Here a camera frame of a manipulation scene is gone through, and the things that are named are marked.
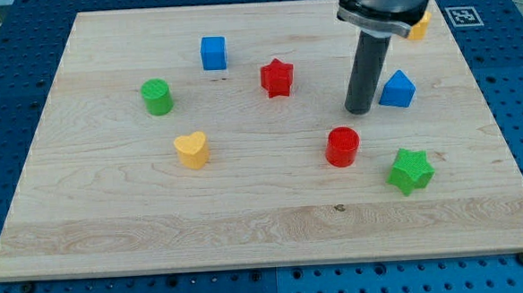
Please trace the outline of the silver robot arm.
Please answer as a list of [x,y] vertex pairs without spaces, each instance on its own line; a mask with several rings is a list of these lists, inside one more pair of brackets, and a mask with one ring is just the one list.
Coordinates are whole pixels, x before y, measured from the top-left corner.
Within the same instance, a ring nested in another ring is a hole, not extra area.
[[338,19],[360,29],[345,109],[371,109],[392,36],[408,38],[424,18],[429,0],[339,0]]

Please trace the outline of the grey flange mount plate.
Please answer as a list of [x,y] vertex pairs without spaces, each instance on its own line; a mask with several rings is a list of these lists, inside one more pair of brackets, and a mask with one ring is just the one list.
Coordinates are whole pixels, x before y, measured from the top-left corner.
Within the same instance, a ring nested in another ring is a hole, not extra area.
[[423,0],[412,9],[397,11],[374,10],[356,0],[339,0],[338,18],[350,22],[367,33],[398,35],[407,39],[414,25],[419,23],[429,3]]

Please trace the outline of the yellow block behind arm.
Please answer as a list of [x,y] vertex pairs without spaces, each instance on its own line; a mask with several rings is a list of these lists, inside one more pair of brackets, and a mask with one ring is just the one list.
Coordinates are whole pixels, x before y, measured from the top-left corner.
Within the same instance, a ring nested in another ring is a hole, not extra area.
[[412,27],[407,39],[411,41],[423,39],[426,36],[431,19],[432,14],[430,12],[424,12],[423,18]]

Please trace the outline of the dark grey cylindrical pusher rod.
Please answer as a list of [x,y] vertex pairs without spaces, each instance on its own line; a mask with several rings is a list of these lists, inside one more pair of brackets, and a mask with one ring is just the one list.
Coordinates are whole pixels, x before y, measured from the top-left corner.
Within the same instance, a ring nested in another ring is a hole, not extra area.
[[350,113],[360,116],[371,109],[390,39],[360,33],[345,99],[345,109]]

